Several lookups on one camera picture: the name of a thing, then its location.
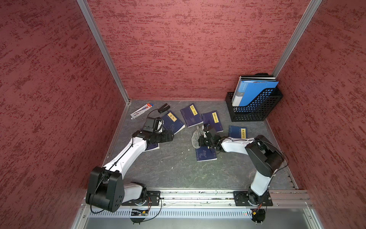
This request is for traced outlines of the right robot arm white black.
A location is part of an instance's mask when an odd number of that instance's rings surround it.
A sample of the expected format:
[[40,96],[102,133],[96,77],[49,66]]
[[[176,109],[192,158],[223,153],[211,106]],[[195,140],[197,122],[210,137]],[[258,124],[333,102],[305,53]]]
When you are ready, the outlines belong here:
[[285,156],[266,137],[232,138],[220,136],[214,127],[197,128],[192,136],[194,148],[213,149],[222,153],[238,153],[248,155],[256,174],[247,191],[234,194],[237,206],[258,207],[262,204],[271,206],[269,202],[269,186],[276,172],[281,170]]

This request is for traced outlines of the blue book Shijing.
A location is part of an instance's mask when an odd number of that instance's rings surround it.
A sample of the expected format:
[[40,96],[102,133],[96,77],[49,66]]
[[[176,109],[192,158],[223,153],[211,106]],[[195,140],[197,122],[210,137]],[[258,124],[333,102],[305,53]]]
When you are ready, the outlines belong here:
[[157,150],[157,149],[159,149],[159,148],[160,148],[159,143],[156,143],[156,144],[150,144],[150,145],[146,148],[145,152],[147,152],[147,151],[152,151],[152,150]]

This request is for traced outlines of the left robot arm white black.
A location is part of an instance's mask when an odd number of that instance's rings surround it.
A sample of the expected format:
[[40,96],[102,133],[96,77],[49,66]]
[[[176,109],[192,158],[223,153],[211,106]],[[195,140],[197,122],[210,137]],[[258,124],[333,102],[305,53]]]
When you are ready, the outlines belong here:
[[95,167],[89,178],[86,203],[101,211],[115,212],[128,201],[144,204],[147,201],[146,185],[124,184],[124,178],[134,163],[150,145],[173,141],[174,134],[163,127],[161,118],[148,117],[143,128],[132,134],[127,146],[103,167]]

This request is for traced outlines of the blue book Hanfeizi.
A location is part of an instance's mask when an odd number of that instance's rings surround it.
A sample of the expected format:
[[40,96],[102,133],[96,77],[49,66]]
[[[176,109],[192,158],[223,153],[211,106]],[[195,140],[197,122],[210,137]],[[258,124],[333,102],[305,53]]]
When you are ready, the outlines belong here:
[[200,147],[195,150],[197,162],[217,160],[216,151],[210,147]]

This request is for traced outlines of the grey knitted cloth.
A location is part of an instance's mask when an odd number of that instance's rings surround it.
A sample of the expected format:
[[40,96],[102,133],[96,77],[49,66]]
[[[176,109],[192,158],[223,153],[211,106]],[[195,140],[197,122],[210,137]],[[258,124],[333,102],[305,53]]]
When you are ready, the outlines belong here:
[[192,146],[195,149],[199,149],[200,148],[200,137],[204,135],[204,130],[203,130],[204,126],[196,126],[196,130],[193,132],[192,138],[191,138],[191,143]]

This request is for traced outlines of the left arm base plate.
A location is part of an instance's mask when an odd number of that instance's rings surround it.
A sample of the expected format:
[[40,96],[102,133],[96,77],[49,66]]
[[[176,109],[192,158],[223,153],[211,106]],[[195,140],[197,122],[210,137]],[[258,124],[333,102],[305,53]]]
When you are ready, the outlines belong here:
[[148,190],[143,193],[139,199],[130,200],[122,204],[122,206],[132,207],[148,207],[148,206],[159,206],[161,191]]

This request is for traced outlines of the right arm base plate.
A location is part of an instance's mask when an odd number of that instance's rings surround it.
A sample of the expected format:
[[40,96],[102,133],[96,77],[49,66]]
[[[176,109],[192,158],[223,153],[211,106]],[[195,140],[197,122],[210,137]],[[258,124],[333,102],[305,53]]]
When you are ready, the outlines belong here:
[[258,196],[252,191],[250,192],[234,191],[233,195],[236,206],[240,207],[259,207],[260,205],[262,207],[273,206],[272,198],[269,194],[269,191],[266,191],[262,196]]

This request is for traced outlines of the blue book Zhuangzi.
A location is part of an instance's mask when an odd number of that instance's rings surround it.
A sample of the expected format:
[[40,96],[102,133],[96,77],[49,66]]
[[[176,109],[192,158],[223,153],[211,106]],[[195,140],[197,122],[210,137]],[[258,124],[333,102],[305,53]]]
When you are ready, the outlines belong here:
[[174,135],[185,128],[185,124],[172,112],[162,116],[163,125],[166,130],[170,130]]

